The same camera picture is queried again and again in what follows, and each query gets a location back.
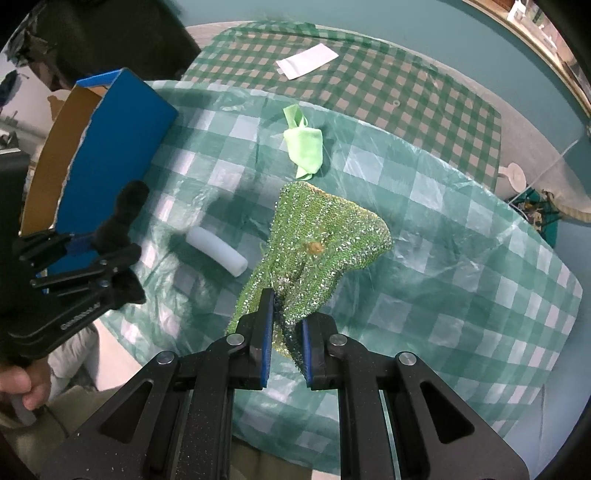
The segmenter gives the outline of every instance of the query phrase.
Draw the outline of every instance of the finger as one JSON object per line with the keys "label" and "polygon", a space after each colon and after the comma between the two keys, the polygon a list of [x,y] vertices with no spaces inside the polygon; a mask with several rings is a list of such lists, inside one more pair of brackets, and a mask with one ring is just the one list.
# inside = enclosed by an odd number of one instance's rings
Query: finger
{"label": "finger", "polygon": [[21,367],[0,371],[0,392],[21,394],[31,391],[31,379]]}
{"label": "finger", "polygon": [[22,396],[22,404],[27,410],[35,410],[47,403],[49,398],[51,386],[49,384],[41,384],[33,387],[33,389],[26,395]]}
{"label": "finger", "polygon": [[31,379],[31,388],[35,388],[41,384],[49,384],[51,382],[51,369],[47,363],[47,359],[35,360],[27,367],[27,374]]}

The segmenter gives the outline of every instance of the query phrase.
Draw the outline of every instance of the cardboard box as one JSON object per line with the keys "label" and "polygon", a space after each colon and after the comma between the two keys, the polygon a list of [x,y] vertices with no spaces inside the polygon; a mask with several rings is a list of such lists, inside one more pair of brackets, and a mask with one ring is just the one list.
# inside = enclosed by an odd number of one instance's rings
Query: cardboard box
{"label": "cardboard box", "polygon": [[[142,179],[178,112],[130,70],[80,80],[47,137],[25,202],[21,234],[53,226],[87,233],[108,218],[119,191]],[[88,265],[67,257],[60,270]]]}

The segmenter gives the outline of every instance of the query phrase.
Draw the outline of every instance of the white paper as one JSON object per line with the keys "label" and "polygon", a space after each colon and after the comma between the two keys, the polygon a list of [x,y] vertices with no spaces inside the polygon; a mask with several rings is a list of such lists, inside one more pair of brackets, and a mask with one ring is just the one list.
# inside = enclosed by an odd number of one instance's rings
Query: white paper
{"label": "white paper", "polygon": [[289,80],[293,80],[322,67],[322,65],[338,58],[338,56],[339,54],[320,43],[286,59],[277,60],[277,64],[283,70],[285,76]]}

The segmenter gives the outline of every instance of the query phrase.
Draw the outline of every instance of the beige pants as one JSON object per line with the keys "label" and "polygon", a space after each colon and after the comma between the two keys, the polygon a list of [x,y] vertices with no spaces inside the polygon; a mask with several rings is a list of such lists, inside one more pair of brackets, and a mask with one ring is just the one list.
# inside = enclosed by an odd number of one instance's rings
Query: beige pants
{"label": "beige pants", "polygon": [[[88,392],[74,387],[51,402],[49,408],[71,434],[114,392]],[[0,421],[0,429],[17,455],[35,474],[41,471],[45,460],[66,439],[59,424],[47,412],[31,427],[3,420]],[[260,452],[236,439],[232,442],[230,465],[231,480],[310,480],[312,475],[309,469]]]}

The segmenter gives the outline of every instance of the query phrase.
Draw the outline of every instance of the plastic sheet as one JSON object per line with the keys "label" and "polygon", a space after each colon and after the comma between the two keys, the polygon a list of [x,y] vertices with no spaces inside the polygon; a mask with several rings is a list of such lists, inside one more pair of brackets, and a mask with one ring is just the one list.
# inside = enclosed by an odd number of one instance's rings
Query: plastic sheet
{"label": "plastic sheet", "polygon": [[[162,349],[196,352],[224,334],[262,256],[279,189],[293,181],[273,94],[155,82],[180,116],[145,181],[152,198],[134,225],[148,301],[103,317],[140,362]],[[301,102],[324,137],[310,181],[377,213],[393,249],[347,273],[322,311],[369,349],[415,352],[505,434],[546,381],[573,326],[581,287],[506,204],[431,154],[353,118]],[[200,225],[238,250],[233,278],[184,241]],[[236,393],[234,433],[319,470],[339,469],[335,393],[313,393],[272,356],[269,388]]]}

